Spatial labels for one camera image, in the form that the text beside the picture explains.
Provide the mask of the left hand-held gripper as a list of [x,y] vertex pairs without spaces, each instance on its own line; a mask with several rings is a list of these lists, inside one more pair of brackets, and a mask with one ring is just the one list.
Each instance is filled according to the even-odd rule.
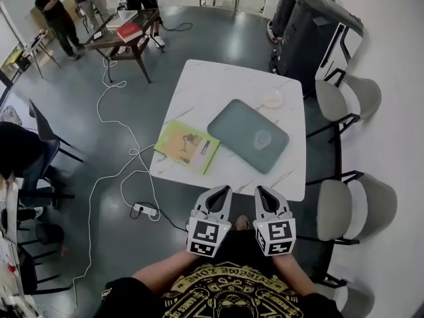
[[214,257],[231,229],[229,213],[233,191],[229,185],[214,187],[202,193],[188,222],[187,251]]

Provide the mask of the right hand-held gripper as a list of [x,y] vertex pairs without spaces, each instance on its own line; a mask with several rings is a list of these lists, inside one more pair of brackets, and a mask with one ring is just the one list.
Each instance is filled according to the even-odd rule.
[[254,191],[254,201],[255,237],[264,256],[290,254],[296,241],[296,227],[292,212],[285,212],[288,206],[285,197],[270,187],[259,185]]

